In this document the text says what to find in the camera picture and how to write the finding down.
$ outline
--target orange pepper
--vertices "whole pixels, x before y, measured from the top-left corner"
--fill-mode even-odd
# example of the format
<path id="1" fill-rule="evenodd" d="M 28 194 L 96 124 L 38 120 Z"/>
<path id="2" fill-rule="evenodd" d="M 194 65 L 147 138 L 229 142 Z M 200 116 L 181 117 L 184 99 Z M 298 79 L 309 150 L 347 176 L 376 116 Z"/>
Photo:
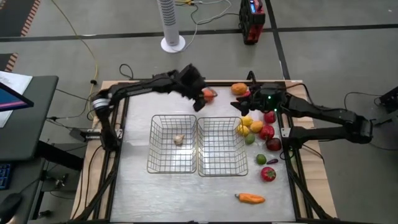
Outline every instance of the orange pepper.
<path id="1" fill-rule="evenodd" d="M 244 202 L 244 203 L 262 203 L 265 202 L 266 199 L 258 196 L 258 195 L 254 195 L 254 194 L 239 194 L 239 195 L 235 195 L 236 198 L 239 199 L 240 202 Z"/>

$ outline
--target tower fan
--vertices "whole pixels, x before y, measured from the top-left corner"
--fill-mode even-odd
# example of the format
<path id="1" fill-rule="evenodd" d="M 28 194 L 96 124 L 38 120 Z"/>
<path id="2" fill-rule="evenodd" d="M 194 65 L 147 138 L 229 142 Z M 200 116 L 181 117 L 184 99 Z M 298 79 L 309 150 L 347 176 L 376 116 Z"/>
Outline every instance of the tower fan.
<path id="1" fill-rule="evenodd" d="M 168 53 L 177 53 L 185 47 L 185 39 L 178 32 L 174 0 L 157 0 L 163 22 L 164 38 L 160 45 Z"/>

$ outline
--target green lime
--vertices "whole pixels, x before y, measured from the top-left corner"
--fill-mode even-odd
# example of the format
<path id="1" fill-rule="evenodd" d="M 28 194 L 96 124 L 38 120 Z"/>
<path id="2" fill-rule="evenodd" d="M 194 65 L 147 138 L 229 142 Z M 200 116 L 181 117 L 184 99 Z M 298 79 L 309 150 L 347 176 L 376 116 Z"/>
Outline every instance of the green lime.
<path id="1" fill-rule="evenodd" d="M 245 138 L 244 138 L 244 142 L 246 142 L 247 145 L 250 145 L 254 142 L 254 140 L 256 140 L 256 137 L 250 133 L 248 134 Z"/>
<path id="2" fill-rule="evenodd" d="M 266 156 L 263 155 L 263 154 L 258 154 L 258 155 L 256 156 L 256 160 L 257 160 L 257 163 L 258 163 L 259 165 L 264 165 L 264 164 L 267 162 L 267 158 L 266 158 Z"/>

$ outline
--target red power tool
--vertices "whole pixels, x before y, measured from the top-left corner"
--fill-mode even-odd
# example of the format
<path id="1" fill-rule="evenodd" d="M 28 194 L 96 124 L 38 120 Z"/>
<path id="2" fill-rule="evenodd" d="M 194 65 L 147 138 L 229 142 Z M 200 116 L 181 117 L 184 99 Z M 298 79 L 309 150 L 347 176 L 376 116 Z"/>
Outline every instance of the red power tool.
<path id="1" fill-rule="evenodd" d="M 239 11 L 239 28 L 242 30 L 243 42 L 252 45 L 258 42 L 266 14 L 261 0 L 241 0 Z"/>

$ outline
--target wooden table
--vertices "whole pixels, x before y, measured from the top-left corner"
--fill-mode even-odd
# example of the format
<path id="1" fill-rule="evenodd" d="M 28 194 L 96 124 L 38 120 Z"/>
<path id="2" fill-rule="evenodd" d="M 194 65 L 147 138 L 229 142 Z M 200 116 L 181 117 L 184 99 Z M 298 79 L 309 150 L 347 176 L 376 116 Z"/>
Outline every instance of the wooden table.
<path id="1" fill-rule="evenodd" d="M 124 81 L 104 81 L 102 84 L 101 89 L 109 88 L 111 85 L 116 84 L 118 82 L 124 82 Z M 248 82 L 247 80 L 211 80 L 207 82 Z M 302 81 L 280 81 L 280 80 L 258 80 L 258 82 L 285 82 L 286 87 L 292 86 L 296 83 L 300 83 Z M 289 88 L 287 90 L 289 93 L 307 99 L 307 94 L 305 92 L 305 89 L 303 86 L 295 86 L 293 88 Z M 118 117 L 116 119 L 116 123 L 121 122 L 121 113 L 123 110 L 123 102 L 121 101 L 119 104 L 118 108 Z M 310 129 L 314 128 L 313 120 L 312 118 L 293 118 L 293 122 L 295 126 L 302 126 L 304 128 Z M 287 119 L 284 117 L 284 124 L 287 127 Z M 93 121 L 93 127 L 96 126 L 97 128 L 100 128 L 100 125 L 98 124 L 98 119 L 94 118 Z M 84 163 L 84 168 L 83 168 L 83 181 L 79 181 L 76 196 L 75 196 L 75 203 L 73 204 L 73 209 L 72 209 L 72 214 L 76 211 L 76 208 L 78 207 L 76 217 L 83 211 L 85 207 L 85 203 L 89 203 L 91 199 L 94 197 L 95 193 L 97 193 L 98 190 L 98 184 L 100 182 L 100 175 L 101 175 L 101 168 L 103 165 L 103 160 L 104 160 L 104 155 L 105 151 L 100 149 L 97 151 L 95 154 L 93 161 L 91 163 L 91 169 L 90 169 L 90 184 L 87 190 L 87 181 L 88 181 L 88 165 L 90 163 L 91 158 L 93 157 L 93 154 L 95 150 L 100 146 L 101 143 L 99 140 L 94 140 L 90 141 L 87 146 L 86 150 L 86 156 L 85 156 L 85 163 Z M 318 151 L 320 153 L 320 148 L 319 148 L 319 143 L 318 141 L 309 141 L 306 142 L 306 145 L 311 147 L 312 149 Z M 331 192 L 330 192 L 330 187 L 328 183 L 328 177 L 326 176 L 326 171 L 325 171 L 325 166 L 323 165 L 322 160 L 312 154 L 311 152 L 301 150 L 300 151 L 301 155 L 301 160 L 302 160 L 302 165 L 304 169 L 304 174 L 305 174 L 305 179 L 307 181 L 307 188 L 315 198 L 315 200 L 319 203 L 320 206 L 323 207 L 323 209 L 331 216 L 336 217 L 336 211 L 335 211 L 335 206 L 333 204 L 333 199 L 331 197 Z M 110 171 L 110 168 L 112 167 L 113 164 L 113 157 L 114 157 L 114 152 L 112 152 L 110 159 L 109 159 L 109 166 L 108 166 L 108 171 Z M 80 188 L 83 185 L 82 188 L 82 195 L 81 195 L 81 200 L 80 200 L 80 206 L 79 204 L 79 198 L 80 198 Z M 301 191 L 296 187 L 297 189 L 297 196 L 298 196 L 298 202 L 299 202 L 299 207 L 300 207 L 300 213 L 302 217 L 305 217 L 305 206 L 304 206 L 304 200 L 301 194 Z M 106 203 L 108 202 L 108 194 L 109 194 L 109 188 L 103 195 L 103 199 L 101 202 L 101 207 L 99 210 L 99 218 L 105 218 L 105 211 L 106 211 Z"/>

